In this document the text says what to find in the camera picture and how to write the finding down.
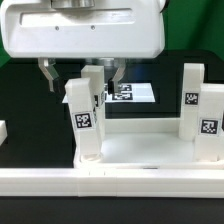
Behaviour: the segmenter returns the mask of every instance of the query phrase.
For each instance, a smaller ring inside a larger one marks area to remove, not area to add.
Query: black background
[[[155,60],[129,60],[124,82],[151,82],[153,104],[107,105],[107,118],[180,115],[184,63],[204,63],[205,82],[223,83],[224,63],[207,51],[165,51]],[[84,61],[57,60],[66,80],[80,76]],[[106,79],[112,71],[106,71]],[[12,59],[0,69],[0,120],[8,138],[1,168],[72,168],[75,143],[63,95],[49,92],[37,60]],[[222,199],[0,198],[5,223],[223,223]]]

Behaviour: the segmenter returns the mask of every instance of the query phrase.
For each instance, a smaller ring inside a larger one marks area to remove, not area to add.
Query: white block
[[[6,138],[7,138],[7,130],[5,121],[0,121],[0,146],[5,141]]]
[[[222,153],[224,85],[202,84],[195,140],[196,161],[217,161]]]
[[[100,126],[102,140],[105,137],[105,91],[104,91],[104,67],[85,66],[81,71],[82,78],[90,78],[92,91],[95,98],[96,113]]]
[[[204,80],[203,64],[185,64],[179,137],[193,141],[197,132],[200,85]]]
[[[69,80],[65,89],[80,155],[100,154],[102,140],[90,79]]]

